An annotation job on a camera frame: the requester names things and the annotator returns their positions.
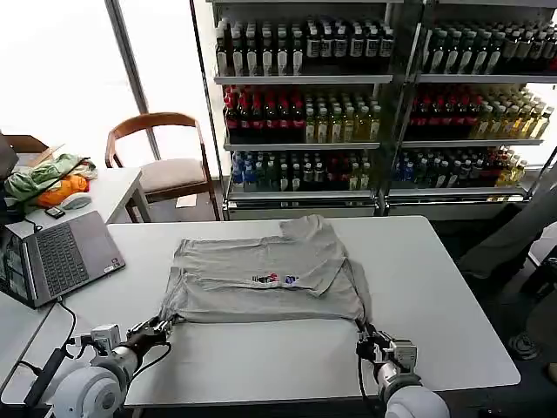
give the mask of chair backrest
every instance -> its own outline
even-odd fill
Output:
[[[155,126],[164,125],[177,125],[177,126],[191,126],[198,130],[199,145],[201,146],[201,156],[203,159],[203,168],[205,175],[208,179],[211,178],[209,173],[209,165],[207,164],[207,156],[205,155],[205,144],[201,135],[201,129],[196,119],[190,118],[182,113],[161,112],[161,113],[146,113],[144,115],[136,116],[125,120],[108,134],[106,142],[106,153],[104,155],[104,162],[108,168],[112,168],[112,161],[118,167],[123,167],[122,160],[116,153],[116,140],[127,137],[137,131],[142,131],[147,128],[154,128]]]

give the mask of laptop keyboard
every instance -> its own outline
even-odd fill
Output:
[[[37,243],[50,296],[56,296],[89,279],[68,224],[40,233],[37,235]]]

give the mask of smartphone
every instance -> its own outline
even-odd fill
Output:
[[[54,219],[60,219],[66,214],[66,212],[64,212],[62,209],[58,209],[57,207],[44,209],[44,213],[46,213],[47,215],[51,216]]]

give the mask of beverage refrigerator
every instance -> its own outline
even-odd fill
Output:
[[[209,3],[200,39],[190,1],[226,219],[488,219],[531,198],[513,146],[550,123],[526,84],[557,83],[557,1]]]

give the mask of chair cushion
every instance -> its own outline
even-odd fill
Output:
[[[192,158],[155,161],[142,166],[141,173],[140,181],[145,193],[206,181],[201,161]]]

